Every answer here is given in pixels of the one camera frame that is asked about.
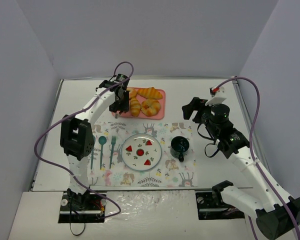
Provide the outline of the ridged oval bread roll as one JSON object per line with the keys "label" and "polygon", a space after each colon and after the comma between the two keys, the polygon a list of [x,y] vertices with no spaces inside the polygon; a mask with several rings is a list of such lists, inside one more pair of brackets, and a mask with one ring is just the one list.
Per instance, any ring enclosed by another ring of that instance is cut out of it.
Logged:
{"label": "ridged oval bread roll", "polygon": [[141,112],[141,104],[136,97],[131,98],[129,109],[133,117],[139,116]]}

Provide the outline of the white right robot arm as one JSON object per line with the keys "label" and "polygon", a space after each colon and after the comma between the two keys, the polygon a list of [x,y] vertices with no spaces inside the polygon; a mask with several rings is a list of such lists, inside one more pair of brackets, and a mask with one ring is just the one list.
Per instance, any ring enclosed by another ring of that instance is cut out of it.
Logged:
{"label": "white right robot arm", "polygon": [[222,103],[207,105],[207,100],[194,97],[182,107],[183,118],[204,125],[208,134],[223,153],[245,176],[256,192],[253,197],[225,180],[212,187],[219,205],[232,205],[255,219],[259,231],[275,240],[300,225],[300,197],[294,198],[251,155],[247,138],[229,120],[230,108]]}

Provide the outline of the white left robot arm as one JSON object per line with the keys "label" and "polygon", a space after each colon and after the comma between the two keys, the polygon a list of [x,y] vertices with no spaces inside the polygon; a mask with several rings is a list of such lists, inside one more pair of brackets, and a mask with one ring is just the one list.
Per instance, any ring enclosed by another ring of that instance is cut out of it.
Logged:
{"label": "white left robot arm", "polygon": [[67,190],[70,196],[83,196],[88,191],[88,156],[95,145],[92,127],[97,119],[105,110],[115,114],[129,111],[127,78],[118,74],[114,80],[104,80],[83,107],[83,112],[61,123],[60,146],[74,175]]}

